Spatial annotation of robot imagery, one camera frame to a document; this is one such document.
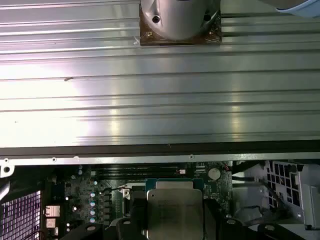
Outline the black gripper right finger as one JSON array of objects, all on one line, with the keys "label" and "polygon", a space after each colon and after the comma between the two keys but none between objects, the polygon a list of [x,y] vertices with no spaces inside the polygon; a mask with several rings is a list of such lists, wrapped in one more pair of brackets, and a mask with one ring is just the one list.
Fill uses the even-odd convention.
[{"label": "black gripper right finger", "polygon": [[302,240],[303,237],[275,223],[261,223],[257,230],[234,218],[224,218],[215,199],[203,200],[204,233],[207,240]]}]

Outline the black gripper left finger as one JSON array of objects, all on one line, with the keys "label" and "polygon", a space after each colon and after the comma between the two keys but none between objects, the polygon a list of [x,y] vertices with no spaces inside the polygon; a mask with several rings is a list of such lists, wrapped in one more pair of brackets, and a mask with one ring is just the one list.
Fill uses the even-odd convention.
[{"label": "black gripper left finger", "polygon": [[129,217],[118,218],[110,225],[84,223],[70,230],[63,240],[146,240],[147,197],[144,191],[134,191],[130,197]]}]

